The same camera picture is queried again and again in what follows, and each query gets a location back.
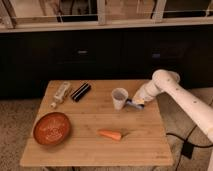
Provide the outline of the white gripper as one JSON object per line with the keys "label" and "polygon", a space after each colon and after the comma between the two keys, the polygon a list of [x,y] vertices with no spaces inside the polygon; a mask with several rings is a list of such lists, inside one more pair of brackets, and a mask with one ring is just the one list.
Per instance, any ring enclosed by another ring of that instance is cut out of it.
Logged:
{"label": "white gripper", "polygon": [[134,104],[145,104],[152,101],[162,90],[158,88],[153,81],[144,83],[132,98]]}

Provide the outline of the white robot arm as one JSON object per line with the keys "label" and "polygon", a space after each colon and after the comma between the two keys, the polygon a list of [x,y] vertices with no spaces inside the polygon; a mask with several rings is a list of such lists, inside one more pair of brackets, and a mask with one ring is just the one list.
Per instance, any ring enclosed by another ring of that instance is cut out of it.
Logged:
{"label": "white robot arm", "polygon": [[179,85],[180,76],[174,71],[156,70],[152,79],[144,83],[132,98],[134,104],[152,101],[165,92],[196,123],[213,143],[213,108]]}

